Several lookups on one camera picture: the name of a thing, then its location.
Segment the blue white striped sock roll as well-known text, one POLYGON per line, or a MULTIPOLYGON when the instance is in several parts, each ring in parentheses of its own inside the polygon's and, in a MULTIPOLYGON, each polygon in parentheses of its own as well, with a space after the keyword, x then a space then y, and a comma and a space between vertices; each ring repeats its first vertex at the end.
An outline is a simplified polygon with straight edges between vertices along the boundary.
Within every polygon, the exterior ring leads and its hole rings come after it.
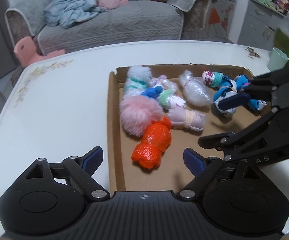
POLYGON ((218 114, 226 118, 230 118, 236 113, 237 107, 222 110, 219 108, 218 104, 221 100, 237 94, 237 83, 235 80, 231 80, 227 76, 222 76, 218 88, 219 90, 213 95, 213 105, 215 106, 218 114))

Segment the clear bubble wrap bundle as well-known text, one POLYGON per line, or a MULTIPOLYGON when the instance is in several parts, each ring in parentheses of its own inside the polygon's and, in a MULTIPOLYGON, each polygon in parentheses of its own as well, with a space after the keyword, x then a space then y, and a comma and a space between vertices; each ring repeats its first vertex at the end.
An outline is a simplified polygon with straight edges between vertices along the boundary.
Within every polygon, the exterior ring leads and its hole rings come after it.
POLYGON ((205 107, 212 104, 209 88, 203 83, 201 77, 194 77, 192 72, 185 70, 179 75, 178 80, 183 96, 191 105, 205 107))

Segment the mauve sock cream band roll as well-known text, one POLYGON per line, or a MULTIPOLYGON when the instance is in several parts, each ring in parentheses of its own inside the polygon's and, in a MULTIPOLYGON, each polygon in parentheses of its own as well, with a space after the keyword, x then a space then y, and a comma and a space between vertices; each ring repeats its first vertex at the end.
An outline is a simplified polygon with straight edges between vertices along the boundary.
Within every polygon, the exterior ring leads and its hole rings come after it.
POLYGON ((171 108, 167 117, 174 128, 185 128, 196 132, 203 131, 206 124, 205 114, 181 107, 171 108))

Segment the decorated refrigerator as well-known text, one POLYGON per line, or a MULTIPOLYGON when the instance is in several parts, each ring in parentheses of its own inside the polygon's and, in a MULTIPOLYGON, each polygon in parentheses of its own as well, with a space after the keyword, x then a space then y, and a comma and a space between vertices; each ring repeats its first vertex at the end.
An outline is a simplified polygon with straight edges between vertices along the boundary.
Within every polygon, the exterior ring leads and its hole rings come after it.
POLYGON ((200 37, 206 41, 228 42, 236 5, 239 3, 239 0, 211 0, 200 37))

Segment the blue knit sock bundle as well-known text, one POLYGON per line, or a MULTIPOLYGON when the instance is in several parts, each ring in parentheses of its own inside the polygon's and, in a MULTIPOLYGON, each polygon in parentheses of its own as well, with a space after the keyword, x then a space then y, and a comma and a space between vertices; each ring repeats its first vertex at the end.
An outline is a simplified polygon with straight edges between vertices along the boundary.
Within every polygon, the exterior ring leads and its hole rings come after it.
POLYGON ((252 111, 261 111, 267 105, 263 100, 255 99, 249 90, 245 90, 250 85, 250 80, 245 75, 234 78, 236 82, 237 94, 234 96, 233 103, 237 106, 248 106, 252 111))

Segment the sunflower seed shell pile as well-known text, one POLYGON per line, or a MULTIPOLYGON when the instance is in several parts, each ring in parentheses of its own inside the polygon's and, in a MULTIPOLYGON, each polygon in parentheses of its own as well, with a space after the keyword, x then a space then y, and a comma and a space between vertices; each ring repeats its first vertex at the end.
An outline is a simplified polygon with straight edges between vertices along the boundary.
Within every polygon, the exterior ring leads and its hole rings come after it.
POLYGON ((250 58, 260 58, 261 56, 259 55, 259 53, 258 52, 256 52, 255 50, 254 50, 254 48, 251 48, 251 47, 249 47, 249 46, 247 46, 246 48, 245 48, 245 51, 247 52, 247 54, 248 54, 248 56, 250 57, 250 58))

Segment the light blue blanket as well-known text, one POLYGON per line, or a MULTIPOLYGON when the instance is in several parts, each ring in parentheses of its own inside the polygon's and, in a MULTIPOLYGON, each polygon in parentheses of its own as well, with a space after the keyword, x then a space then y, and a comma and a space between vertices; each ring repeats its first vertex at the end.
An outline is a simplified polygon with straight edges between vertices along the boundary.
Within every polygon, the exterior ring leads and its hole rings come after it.
POLYGON ((127 5, 129 0, 52 0, 44 9, 49 27, 60 25, 68 29, 75 24, 92 20, 101 12, 127 5))

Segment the orange plastic bag bundle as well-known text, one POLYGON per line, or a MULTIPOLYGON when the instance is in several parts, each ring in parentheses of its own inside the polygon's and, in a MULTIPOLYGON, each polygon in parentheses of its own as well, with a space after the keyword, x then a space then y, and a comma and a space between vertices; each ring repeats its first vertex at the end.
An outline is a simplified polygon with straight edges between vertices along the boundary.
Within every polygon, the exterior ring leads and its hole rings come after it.
POLYGON ((133 150, 132 161, 148 170, 159 167, 163 153, 172 141, 171 128, 171 121, 166 116, 153 121, 133 150))

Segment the pink small chair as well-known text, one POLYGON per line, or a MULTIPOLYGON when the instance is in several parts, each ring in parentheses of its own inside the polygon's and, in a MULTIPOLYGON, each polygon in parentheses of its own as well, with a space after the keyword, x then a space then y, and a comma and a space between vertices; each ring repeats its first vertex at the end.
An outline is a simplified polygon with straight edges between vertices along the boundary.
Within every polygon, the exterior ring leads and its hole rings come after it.
POLYGON ((19 60, 21 66, 26 68, 33 63, 64 55, 65 50, 55 50, 47 55, 40 55, 33 39, 30 36, 26 36, 16 43, 14 54, 19 60))

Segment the white fluffy teal sock roll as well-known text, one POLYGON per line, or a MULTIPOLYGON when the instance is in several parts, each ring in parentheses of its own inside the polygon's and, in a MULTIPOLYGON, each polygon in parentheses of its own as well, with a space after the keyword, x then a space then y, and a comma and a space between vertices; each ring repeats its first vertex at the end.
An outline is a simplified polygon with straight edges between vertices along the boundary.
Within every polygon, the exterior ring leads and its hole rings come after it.
POLYGON ((149 87, 151 79, 152 72, 149 67, 131 66, 124 84, 123 98, 140 95, 149 87))

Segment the brown cardboard box tray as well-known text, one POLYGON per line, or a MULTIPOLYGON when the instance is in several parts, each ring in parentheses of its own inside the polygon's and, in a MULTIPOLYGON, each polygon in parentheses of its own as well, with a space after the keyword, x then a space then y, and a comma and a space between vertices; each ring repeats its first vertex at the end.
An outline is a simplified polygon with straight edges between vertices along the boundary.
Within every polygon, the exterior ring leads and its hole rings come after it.
POLYGON ((252 112, 240 106, 231 118, 216 113, 212 106, 197 108, 189 103, 186 108, 206 115, 204 130, 196 132, 176 126, 171 129, 172 141, 164 152, 161 164, 156 169, 142 169, 132 162, 131 154, 141 138, 127 134, 120 122, 119 103, 123 99, 123 89, 127 78, 127 67, 119 67, 109 74, 107 103, 107 134, 110 191, 180 191, 194 176, 186 168, 183 152, 192 148, 204 157, 223 158, 221 151, 203 149, 198 145, 201 136, 223 132, 238 133, 270 109, 266 106, 261 112, 252 112))

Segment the pale pink sock roll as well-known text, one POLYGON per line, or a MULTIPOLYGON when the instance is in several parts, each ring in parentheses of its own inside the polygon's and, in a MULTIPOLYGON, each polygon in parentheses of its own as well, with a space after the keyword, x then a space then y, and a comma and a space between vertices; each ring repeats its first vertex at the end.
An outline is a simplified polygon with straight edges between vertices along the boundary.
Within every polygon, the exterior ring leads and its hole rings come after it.
POLYGON ((150 87, 155 86, 161 86, 164 90, 170 89, 173 93, 176 93, 178 90, 177 84, 170 81, 166 75, 152 77, 150 81, 150 87))

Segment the white pink teal sock roll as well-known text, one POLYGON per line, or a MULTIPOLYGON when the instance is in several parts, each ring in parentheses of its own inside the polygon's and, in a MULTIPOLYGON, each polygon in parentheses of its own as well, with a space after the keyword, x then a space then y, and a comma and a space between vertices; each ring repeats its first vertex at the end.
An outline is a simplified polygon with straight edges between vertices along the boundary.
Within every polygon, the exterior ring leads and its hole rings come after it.
POLYGON ((169 110, 171 108, 181 107, 185 108, 186 101, 181 97, 177 96, 173 90, 166 89, 159 96, 159 104, 165 110, 169 110))

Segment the magenta white teal sock roll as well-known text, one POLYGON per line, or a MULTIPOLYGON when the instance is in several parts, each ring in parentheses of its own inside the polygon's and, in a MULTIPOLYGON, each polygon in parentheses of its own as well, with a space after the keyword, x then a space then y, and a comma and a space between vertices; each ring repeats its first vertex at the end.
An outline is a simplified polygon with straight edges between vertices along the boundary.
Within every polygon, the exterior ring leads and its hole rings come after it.
POLYGON ((202 81, 209 87, 219 88, 225 82, 225 79, 223 73, 206 70, 202 73, 202 81))

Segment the pink fluffy pompom hat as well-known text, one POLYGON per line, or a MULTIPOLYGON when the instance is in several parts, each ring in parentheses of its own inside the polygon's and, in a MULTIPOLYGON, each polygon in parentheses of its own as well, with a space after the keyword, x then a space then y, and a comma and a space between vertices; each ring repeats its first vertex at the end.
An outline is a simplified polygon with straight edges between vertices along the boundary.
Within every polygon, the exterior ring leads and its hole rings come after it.
POLYGON ((147 88, 119 103, 121 125, 128 134, 141 137, 153 121, 161 120, 164 111, 157 98, 163 90, 161 86, 147 88))

